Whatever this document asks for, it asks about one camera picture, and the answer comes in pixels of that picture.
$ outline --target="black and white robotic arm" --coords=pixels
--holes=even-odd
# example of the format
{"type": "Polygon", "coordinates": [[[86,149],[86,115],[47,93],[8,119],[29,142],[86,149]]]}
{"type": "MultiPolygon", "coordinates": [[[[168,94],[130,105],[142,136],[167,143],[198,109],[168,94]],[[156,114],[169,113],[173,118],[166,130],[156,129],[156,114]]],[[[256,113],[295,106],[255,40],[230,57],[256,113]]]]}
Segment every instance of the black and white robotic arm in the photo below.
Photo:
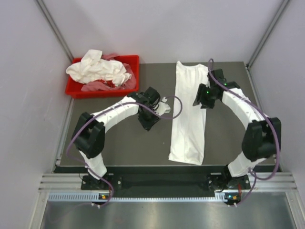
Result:
{"type": "Polygon", "coordinates": [[[83,113],[76,125],[73,133],[73,137],[94,116],[99,115],[105,110],[109,110],[107,113],[98,116],[87,128],[85,128],[81,134],[76,138],[74,144],[78,148],[80,154],[85,160],[86,167],[90,169],[88,172],[96,179],[103,177],[106,172],[106,166],[104,165],[102,158],[102,150],[104,148],[105,134],[107,131],[118,124],[120,121],[126,119],[129,116],[138,114],[138,120],[145,130],[150,130],[151,127],[160,119],[155,114],[143,109],[139,104],[145,105],[151,110],[155,111],[158,115],[170,112],[170,107],[166,104],[166,100],[161,100],[159,93],[149,87],[144,93],[131,93],[124,97],[116,104],[104,109],[102,111],[88,114],[83,113]]]}
{"type": "MultiPolygon", "coordinates": [[[[224,91],[211,78],[210,86],[205,84],[199,86],[196,100],[193,105],[201,104],[201,108],[213,108],[215,101],[219,99],[228,106],[242,122],[246,132],[242,142],[242,152],[238,157],[226,165],[222,172],[226,184],[232,180],[245,176],[249,169],[276,154],[274,136],[270,127],[260,113],[251,107],[245,100],[249,101],[242,89],[236,82],[227,82],[221,69],[212,71],[213,76],[234,94],[224,91]]],[[[281,122],[278,118],[269,118],[276,130],[277,137],[281,139],[281,122]]]]}

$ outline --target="robotic arm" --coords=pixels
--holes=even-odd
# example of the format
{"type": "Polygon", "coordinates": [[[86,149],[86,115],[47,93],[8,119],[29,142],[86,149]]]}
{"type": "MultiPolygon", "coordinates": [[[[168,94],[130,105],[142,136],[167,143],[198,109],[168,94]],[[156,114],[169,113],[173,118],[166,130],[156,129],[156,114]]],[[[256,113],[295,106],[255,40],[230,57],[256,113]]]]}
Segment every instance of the robotic arm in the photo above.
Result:
{"type": "MultiPolygon", "coordinates": [[[[106,132],[120,121],[136,114],[138,114],[138,120],[143,128],[149,131],[160,119],[155,114],[140,107],[138,104],[143,104],[151,110],[154,110],[158,115],[163,115],[170,111],[169,105],[165,102],[164,99],[160,101],[159,93],[155,89],[149,87],[144,93],[131,93],[118,103],[107,108],[106,110],[110,109],[110,111],[97,117],[92,123],[90,123],[74,142],[88,167],[99,177],[104,176],[107,169],[104,165],[101,151],[104,148],[106,132]]],[[[86,122],[103,111],[105,110],[93,114],[88,114],[87,112],[81,114],[72,137],[76,135],[86,122]]],[[[88,172],[95,179],[99,180],[99,178],[90,170],[88,170],[88,172]]]]}
{"type": "MultiPolygon", "coordinates": [[[[222,172],[222,180],[227,185],[238,180],[248,173],[249,168],[253,169],[257,164],[276,154],[274,136],[265,119],[245,100],[249,99],[244,95],[236,82],[227,83],[222,69],[212,71],[213,76],[224,86],[235,92],[242,99],[230,92],[224,91],[210,77],[210,87],[200,84],[196,100],[193,105],[201,104],[201,108],[213,108],[217,99],[228,106],[242,122],[246,129],[242,152],[238,157],[226,165],[222,172]]],[[[281,139],[281,122],[278,118],[269,118],[273,124],[279,142],[281,139]]]]}

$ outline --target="gray mat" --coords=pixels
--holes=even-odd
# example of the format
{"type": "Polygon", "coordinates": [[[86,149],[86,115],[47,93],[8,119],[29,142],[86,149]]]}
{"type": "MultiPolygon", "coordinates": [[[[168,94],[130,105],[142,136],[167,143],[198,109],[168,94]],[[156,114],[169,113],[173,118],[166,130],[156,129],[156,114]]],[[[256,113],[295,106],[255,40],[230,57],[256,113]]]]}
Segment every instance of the gray mat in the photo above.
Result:
{"type": "MultiPolygon", "coordinates": [[[[222,68],[228,81],[236,81],[244,94],[255,102],[251,84],[243,62],[217,62],[214,68],[222,68]]],[[[175,63],[141,64],[140,90],[149,86],[155,88],[161,95],[172,95],[175,91],[175,63]]],[[[70,127],[64,152],[71,139],[79,116],[83,112],[93,113],[103,110],[121,98],[100,98],[76,100],[72,112],[70,127]]],[[[172,122],[160,120],[147,132],[134,115],[111,128],[105,138],[105,148],[102,156],[105,165],[182,165],[168,160],[171,145],[172,122]]],[[[233,161],[241,152],[241,142],[244,127],[233,112],[217,101],[213,110],[207,111],[205,129],[204,165],[226,165],[233,161]]],[[[71,155],[82,159],[75,147],[71,155]]],[[[274,164],[272,159],[264,164],[274,164]]],[[[79,162],[66,157],[61,159],[61,166],[78,166],[79,162]]]]}

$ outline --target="white wall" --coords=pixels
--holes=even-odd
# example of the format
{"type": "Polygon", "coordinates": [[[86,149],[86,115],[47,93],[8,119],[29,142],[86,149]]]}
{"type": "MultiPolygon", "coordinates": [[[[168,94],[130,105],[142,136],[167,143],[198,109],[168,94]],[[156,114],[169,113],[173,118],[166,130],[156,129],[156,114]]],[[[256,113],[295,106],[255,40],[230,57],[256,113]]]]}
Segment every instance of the white wall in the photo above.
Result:
{"type": "Polygon", "coordinates": [[[0,13],[0,228],[26,228],[54,162],[68,97],[69,61],[33,0],[0,13]]]}
{"type": "Polygon", "coordinates": [[[281,0],[45,0],[76,57],[88,49],[141,62],[248,62],[281,0]]]}
{"type": "Polygon", "coordinates": [[[290,2],[252,67],[264,110],[282,121],[282,165],[305,203],[305,1],[290,2]]]}

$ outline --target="folded white cloth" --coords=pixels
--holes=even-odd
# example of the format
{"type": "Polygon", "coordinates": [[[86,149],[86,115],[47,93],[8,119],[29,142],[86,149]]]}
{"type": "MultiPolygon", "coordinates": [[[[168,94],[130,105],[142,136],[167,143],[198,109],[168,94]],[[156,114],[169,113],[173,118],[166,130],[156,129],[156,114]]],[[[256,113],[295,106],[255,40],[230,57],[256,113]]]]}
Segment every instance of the folded white cloth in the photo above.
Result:
{"type": "MultiPolygon", "coordinates": [[[[193,106],[199,84],[208,84],[208,68],[202,64],[176,65],[176,89],[183,104],[182,113],[173,120],[172,142],[169,160],[201,165],[204,157],[204,129],[206,109],[193,106]]],[[[180,111],[180,103],[175,100],[173,116],[180,111]]]]}
{"type": "Polygon", "coordinates": [[[124,65],[119,61],[101,59],[102,51],[89,50],[80,62],[69,66],[66,73],[79,83],[89,83],[96,80],[112,81],[115,86],[121,86],[131,78],[124,65]]]}

